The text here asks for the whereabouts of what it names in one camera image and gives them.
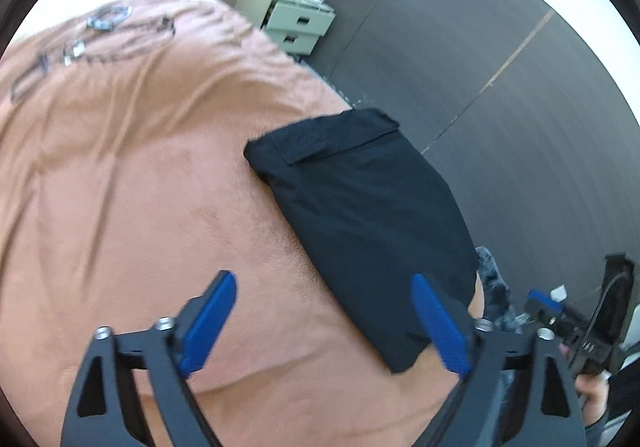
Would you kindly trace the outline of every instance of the white nightstand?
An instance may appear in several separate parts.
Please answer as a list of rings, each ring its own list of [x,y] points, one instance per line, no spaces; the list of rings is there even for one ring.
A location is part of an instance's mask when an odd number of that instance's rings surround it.
[[[335,18],[333,8],[311,0],[238,0],[236,10],[296,55],[309,55]]]

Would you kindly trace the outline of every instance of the drawer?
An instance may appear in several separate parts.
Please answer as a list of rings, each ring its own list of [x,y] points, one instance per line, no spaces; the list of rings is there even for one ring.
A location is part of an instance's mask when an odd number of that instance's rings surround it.
[[[265,32],[282,51],[292,55],[309,55],[320,38],[318,35],[309,35],[307,33],[278,30],[265,30]]]
[[[322,36],[329,29],[334,18],[334,13],[279,2],[273,9],[265,28]]]

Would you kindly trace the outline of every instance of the bed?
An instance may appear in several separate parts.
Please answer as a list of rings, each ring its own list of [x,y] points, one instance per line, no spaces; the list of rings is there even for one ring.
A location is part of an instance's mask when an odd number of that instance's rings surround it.
[[[106,2],[132,7],[132,32],[12,102],[36,55],[82,37]],[[165,17],[173,36],[154,31]],[[414,443],[456,377],[433,348],[389,374],[242,157],[250,138],[348,109],[324,82],[219,0],[41,0],[2,56],[0,90],[0,387],[40,447],[60,441],[97,327],[146,329],[223,268],[238,303],[190,385],[225,446]]]

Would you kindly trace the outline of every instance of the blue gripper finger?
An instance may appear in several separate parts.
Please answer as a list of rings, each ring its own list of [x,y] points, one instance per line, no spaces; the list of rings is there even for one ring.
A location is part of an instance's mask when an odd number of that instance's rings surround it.
[[[420,273],[412,277],[411,299],[442,363],[449,371],[465,378],[473,369],[470,357],[473,319],[464,305],[446,296]]]
[[[176,318],[177,366],[185,379],[207,362],[236,303],[237,292],[235,276],[229,271],[220,271],[206,292],[191,299]]]

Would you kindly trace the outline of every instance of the floor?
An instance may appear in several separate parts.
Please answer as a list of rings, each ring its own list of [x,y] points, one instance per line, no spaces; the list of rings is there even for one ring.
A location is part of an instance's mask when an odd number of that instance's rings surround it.
[[[566,284],[593,309],[604,256],[640,261],[640,128],[600,60],[543,0],[326,0],[308,63],[378,107],[449,183],[522,308]]]

